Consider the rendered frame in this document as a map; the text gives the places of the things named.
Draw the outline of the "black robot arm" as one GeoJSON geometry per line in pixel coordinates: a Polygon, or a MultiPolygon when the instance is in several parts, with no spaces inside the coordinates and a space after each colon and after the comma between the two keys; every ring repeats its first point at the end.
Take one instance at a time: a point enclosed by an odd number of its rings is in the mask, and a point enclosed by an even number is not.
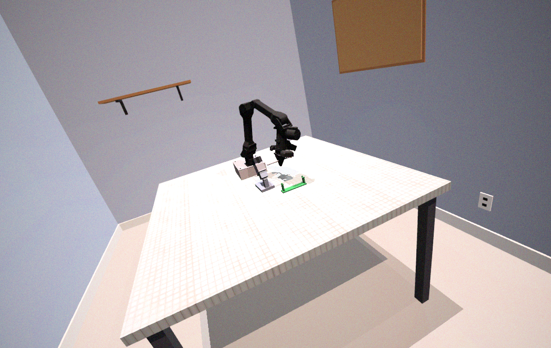
{"type": "Polygon", "coordinates": [[[241,157],[245,157],[245,165],[247,167],[253,165],[253,154],[255,154],[257,148],[257,144],[253,141],[252,117],[254,113],[254,108],[270,118],[273,125],[275,125],[274,129],[277,129],[278,139],[300,139],[300,130],[298,129],[298,127],[291,127],[292,123],[289,121],[288,116],[285,113],[273,110],[268,105],[261,102],[259,99],[240,104],[239,111],[240,116],[242,116],[243,118],[245,139],[240,155],[241,157]]]}

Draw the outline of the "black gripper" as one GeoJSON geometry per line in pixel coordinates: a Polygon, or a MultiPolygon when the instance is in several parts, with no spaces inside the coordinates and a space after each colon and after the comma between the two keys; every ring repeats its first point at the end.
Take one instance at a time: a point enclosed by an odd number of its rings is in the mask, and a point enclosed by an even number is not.
{"type": "Polygon", "coordinates": [[[288,150],[288,148],[287,148],[288,140],[287,139],[278,139],[277,138],[277,139],[275,139],[275,141],[277,142],[277,145],[271,145],[269,147],[269,150],[270,151],[275,150],[274,155],[275,155],[275,157],[277,157],[278,165],[280,167],[282,167],[285,157],[293,157],[294,153],[293,153],[293,151],[288,150]]]}

